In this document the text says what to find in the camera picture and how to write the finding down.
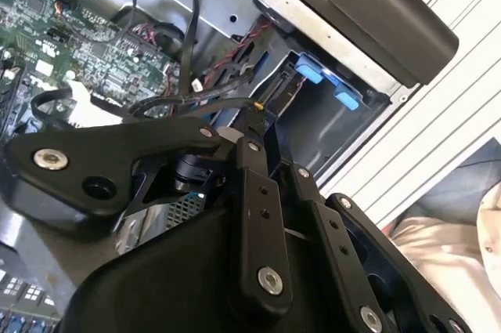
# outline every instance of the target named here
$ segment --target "white louvered panel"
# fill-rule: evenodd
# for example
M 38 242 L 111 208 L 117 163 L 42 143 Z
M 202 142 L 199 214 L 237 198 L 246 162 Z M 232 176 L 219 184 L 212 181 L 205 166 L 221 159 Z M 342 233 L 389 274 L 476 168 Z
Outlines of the white louvered panel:
M 460 39 L 456 57 L 322 189 L 352 196 L 379 223 L 426 192 L 466 149 L 480 146 L 501 117 L 493 108 L 501 91 L 501 0 L 431 2 Z

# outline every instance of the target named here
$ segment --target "hex bolt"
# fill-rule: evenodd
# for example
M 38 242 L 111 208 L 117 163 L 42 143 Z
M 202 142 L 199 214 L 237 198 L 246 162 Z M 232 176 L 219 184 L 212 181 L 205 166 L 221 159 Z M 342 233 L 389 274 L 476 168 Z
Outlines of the hex bolt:
M 342 198 L 340 198 L 340 199 L 339 199 L 339 202 L 340 202 L 340 203 L 341 203 L 341 205 L 343 205 L 346 209 L 351 209 L 351 202 L 350 202 L 350 201 L 348 201 L 348 199 L 347 199 L 347 198 L 342 197 Z
M 309 177 L 310 177 L 310 173 L 308 172 L 308 170 L 307 170 L 306 168 L 302 168 L 302 167 L 301 167 L 301 168 L 299 168 L 299 170 L 297 170 L 297 171 L 298 171 L 298 172 L 299 172 L 299 174 L 300 174 L 303 178 L 305 178 L 305 179 L 307 179 L 307 178 L 309 178 Z
M 360 309 L 360 316 L 368 329 L 374 333 L 381 333 L 383 331 L 383 323 L 381 323 L 380 318 L 376 315 L 374 311 L 368 306 L 364 306 Z
M 282 277 L 269 266 L 258 271 L 258 281 L 261 287 L 271 295 L 280 295 L 283 291 Z
M 211 131 L 204 127 L 200 128 L 200 133 L 209 138 L 214 136 Z
M 451 327 L 455 333 L 464 333 L 464 330 L 454 320 L 449 320 L 449 324 L 451 324 Z
M 255 143 L 248 143 L 249 148 L 251 148 L 253 151 L 259 151 L 259 146 L 256 145 Z
M 59 150 L 41 149 L 33 156 L 33 162 L 40 168 L 59 171 L 68 166 L 68 157 Z

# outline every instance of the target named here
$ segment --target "motherboard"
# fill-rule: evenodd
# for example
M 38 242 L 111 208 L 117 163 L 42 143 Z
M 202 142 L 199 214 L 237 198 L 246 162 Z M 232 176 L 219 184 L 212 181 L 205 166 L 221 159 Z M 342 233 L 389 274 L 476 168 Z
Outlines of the motherboard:
M 177 85 L 178 64 L 131 31 L 111 43 L 75 36 L 58 17 L 56 3 L 62 1 L 72 5 L 65 18 L 84 37 L 107 40 L 120 30 L 75 0 L 0 0 L 0 143 L 16 132 L 42 130 L 44 124 L 31 116 L 31 99 L 70 82 L 119 107 L 162 94 L 166 70 L 172 71 L 169 88 Z M 45 110 L 73 126 L 87 126 L 72 117 L 76 105 L 61 100 Z

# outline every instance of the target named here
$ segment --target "blue drive latch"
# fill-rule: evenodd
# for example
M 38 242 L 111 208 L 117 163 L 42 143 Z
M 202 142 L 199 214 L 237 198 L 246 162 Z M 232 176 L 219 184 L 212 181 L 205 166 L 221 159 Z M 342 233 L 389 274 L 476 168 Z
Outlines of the blue drive latch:
M 303 75 L 314 84 L 319 84 L 325 78 L 334 86 L 334 96 L 349 110 L 356 110 L 360 106 L 362 95 L 354 91 L 346 82 L 335 75 L 334 72 L 322 66 L 309 56 L 302 54 L 296 62 L 296 72 Z

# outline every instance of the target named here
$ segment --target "white cloth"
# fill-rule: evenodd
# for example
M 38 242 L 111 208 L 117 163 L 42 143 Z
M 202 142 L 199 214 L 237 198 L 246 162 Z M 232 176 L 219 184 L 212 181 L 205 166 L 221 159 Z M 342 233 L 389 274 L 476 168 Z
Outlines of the white cloth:
M 477 227 L 412 217 L 391 239 L 474 333 L 501 332 L 501 183 L 482 199 Z

